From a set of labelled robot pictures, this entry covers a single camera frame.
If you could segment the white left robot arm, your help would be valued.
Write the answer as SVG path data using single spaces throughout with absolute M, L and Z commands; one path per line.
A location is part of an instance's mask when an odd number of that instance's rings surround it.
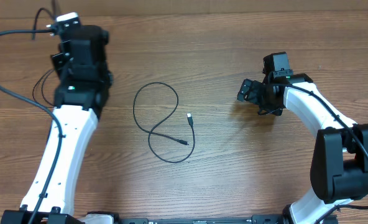
M 105 46 L 109 34 L 77 22 L 59 31 L 60 53 L 52 57 L 60 79 L 44 155 L 18 210 L 5 210 L 1 223 L 115 223 L 117 215 L 90 212 L 75 218 L 75 189 L 90 138 L 109 96 L 111 73 Z

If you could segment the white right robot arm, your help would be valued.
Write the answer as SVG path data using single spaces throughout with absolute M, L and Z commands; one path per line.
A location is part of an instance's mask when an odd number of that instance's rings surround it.
M 251 223 L 337 223 L 342 208 L 368 210 L 368 123 L 338 111 L 305 73 L 295 74 L 286 52 L 263 59 L 262 82 L 245 79 L 239 101 L 259 107 L 258 115 L 293 112 L 315 137 L 311 189 L 280 215 L 253 215 Z

